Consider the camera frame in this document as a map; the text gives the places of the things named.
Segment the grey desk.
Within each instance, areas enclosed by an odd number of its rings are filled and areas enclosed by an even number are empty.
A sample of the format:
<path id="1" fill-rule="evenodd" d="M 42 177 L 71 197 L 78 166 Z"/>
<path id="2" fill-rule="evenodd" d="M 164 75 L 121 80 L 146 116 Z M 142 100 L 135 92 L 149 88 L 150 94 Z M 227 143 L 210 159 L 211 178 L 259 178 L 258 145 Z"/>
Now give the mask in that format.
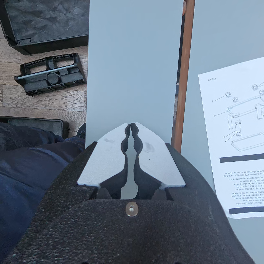
<path id="1" fill-rule="evenodd" d="M 181 154 L 214 192 L 199 75 L 263 57 L 263 1 L 195 1 Z M 263 263 L 263 217 L 230 225 L 255 263 Z"/>

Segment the large black plastic tray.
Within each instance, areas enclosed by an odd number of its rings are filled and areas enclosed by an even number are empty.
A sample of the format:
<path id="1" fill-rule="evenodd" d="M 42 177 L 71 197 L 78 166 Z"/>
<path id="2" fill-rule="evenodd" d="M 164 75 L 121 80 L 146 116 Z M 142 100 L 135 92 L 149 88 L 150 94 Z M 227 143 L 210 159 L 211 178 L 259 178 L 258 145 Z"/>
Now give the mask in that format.
<path id="1" fill-rule="evenodd" d="M 8 45 L 32 55 L 88 45 L 88 0 L 1 0 Z"/>

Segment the grey panel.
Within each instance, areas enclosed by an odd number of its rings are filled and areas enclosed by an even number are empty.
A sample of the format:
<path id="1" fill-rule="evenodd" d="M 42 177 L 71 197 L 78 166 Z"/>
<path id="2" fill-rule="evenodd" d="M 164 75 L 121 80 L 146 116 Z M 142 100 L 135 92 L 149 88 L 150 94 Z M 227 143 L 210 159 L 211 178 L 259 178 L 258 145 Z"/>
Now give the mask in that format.
<path id="1" fill-rule="evenodd" d="M 139 122 L 171 142 L 183 1 L 90 1 L 86 146 Z"/>

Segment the person's legs in dark pants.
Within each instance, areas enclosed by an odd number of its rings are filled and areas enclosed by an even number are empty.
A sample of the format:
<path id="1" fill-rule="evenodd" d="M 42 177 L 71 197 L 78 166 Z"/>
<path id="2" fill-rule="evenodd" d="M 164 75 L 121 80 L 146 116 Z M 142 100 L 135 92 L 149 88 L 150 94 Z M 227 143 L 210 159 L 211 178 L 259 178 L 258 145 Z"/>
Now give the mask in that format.
<path id="1" fill-rule="evenodd" d="M 17 245 L 52 182 L 85 149 L 35 127 L 0 124 L 0 260 Z"/>

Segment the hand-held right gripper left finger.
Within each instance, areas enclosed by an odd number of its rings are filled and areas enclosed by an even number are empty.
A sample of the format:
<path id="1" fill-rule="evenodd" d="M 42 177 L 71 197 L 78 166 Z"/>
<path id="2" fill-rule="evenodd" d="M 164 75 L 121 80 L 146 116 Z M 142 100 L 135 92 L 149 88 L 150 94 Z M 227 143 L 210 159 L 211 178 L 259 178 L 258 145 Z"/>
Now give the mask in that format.
<path id="1" fill-rule="evenodd" d="M 102 136 L 94 147 L 79 179 L 80 187 L 106 189 L 113 199 L 121 198 L 127 183 L 128 162 L 126 151 L 130 124 L 124 123 Z"/>

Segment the white instruction sheet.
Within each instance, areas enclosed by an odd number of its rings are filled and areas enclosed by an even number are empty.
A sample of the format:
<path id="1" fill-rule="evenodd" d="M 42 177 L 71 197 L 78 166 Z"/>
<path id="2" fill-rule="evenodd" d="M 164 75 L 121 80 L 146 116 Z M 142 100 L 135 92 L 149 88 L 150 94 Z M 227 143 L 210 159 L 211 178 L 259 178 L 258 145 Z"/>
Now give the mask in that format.
<path id="1" fill-rule="evenodd" d="M 216 196 L 233 219 L 264 216 L 263 63 L 199 75 Z"/>

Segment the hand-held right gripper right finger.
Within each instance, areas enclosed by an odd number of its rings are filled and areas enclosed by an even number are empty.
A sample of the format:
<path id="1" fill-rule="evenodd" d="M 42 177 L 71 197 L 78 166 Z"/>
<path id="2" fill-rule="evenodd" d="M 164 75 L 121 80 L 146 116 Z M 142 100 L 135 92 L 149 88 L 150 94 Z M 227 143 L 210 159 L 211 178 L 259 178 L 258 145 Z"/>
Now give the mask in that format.
<path id="1" fill-rule="evenodd" d="M 165 142 L 142 124 L 131 123 L 134 149 L 134 181 L 138 186 L 135 199 L 150 200 L 156 190 L 186 185 Z"/>

